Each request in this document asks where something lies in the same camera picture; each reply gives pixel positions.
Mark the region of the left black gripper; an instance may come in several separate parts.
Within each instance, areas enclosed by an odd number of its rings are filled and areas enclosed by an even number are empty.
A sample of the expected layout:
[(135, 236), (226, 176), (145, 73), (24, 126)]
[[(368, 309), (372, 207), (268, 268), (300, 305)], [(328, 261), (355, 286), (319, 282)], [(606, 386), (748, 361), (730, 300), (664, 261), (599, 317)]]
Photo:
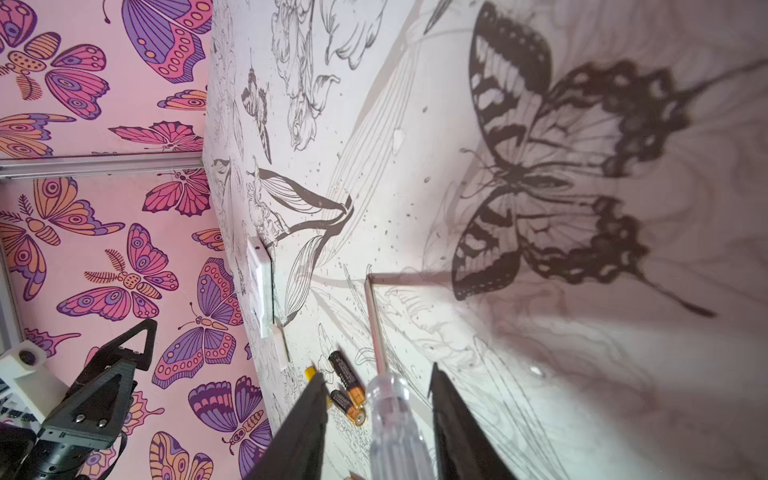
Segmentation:
[[(155, 319), (145, 319), (102, 345), (45, 419), (38, 438), (30, 429), (2, 423), (1, 478), (107, 479), (126, 449), (121, 431), (135, 370), (149, 370), (157, 326)], [(140, 334), (143, 350), (128, 348)], [(117, 449), (105, 449), (113, 443)]]

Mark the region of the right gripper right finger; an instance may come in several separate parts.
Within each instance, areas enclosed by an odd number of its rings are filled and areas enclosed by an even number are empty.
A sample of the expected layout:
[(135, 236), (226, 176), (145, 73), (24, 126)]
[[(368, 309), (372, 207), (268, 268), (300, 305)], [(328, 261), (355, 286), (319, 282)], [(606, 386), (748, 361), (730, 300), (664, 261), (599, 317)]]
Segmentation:
[(453, 382), (436, 363), (431, 372), (429, 393), (439, 479), (516, 479), (472, 416)]

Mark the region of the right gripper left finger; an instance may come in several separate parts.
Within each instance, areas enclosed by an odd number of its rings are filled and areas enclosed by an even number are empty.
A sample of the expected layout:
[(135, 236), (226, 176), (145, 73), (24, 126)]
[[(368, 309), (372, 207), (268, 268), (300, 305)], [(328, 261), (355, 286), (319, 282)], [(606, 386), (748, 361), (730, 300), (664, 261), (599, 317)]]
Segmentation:
[(328, 390), (321, 373), (308, 382), (257, 465), (245, 476), (257, 479), (318, 480), (322, 476)]

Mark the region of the clear handle screwdriver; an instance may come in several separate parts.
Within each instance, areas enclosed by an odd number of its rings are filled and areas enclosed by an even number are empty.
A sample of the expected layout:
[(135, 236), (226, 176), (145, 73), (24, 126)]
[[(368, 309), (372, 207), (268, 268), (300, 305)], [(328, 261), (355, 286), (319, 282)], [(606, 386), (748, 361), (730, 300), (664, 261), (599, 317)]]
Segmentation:
[(377, 375), (366, 387), (372, 440), (373, 479), (433, 479), (429, 451), (410, 407), (407, 382), (389, 368), (373, 291), (374, 277), (364, 282)]

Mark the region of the black gold AAA battery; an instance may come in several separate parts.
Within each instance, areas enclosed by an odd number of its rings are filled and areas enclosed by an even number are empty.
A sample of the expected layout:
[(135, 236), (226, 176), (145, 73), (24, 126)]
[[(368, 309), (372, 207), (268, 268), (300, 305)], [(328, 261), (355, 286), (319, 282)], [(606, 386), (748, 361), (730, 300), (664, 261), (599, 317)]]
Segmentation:
[(328, 356), (328, 360), (332, 365), (335, 373), (339, 376), (341, 383), (347, 391), (353, 405), (356, 408), (362, 408), (366, 402), (366, 393), (363, 388), (363, 384), (354, 372), (349, 361), (339, 350), (333, 351)]
[(362, 407), (357, 407), (353, 403), (347, 393), (333, 390), (330, 392), (330, 400), (356, 427), (363, 426), (366, 413)]

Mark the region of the white AC remote control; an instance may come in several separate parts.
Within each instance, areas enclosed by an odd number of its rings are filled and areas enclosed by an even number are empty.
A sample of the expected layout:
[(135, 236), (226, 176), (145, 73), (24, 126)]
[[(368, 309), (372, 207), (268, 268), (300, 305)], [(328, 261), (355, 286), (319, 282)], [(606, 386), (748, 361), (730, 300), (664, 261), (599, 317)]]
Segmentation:
[(272, 335), (274, 324), (273, 265), (268, 249), (258, 236), (247, 239), (246, 259), (249, 313), (259, 336), (266, 339)]

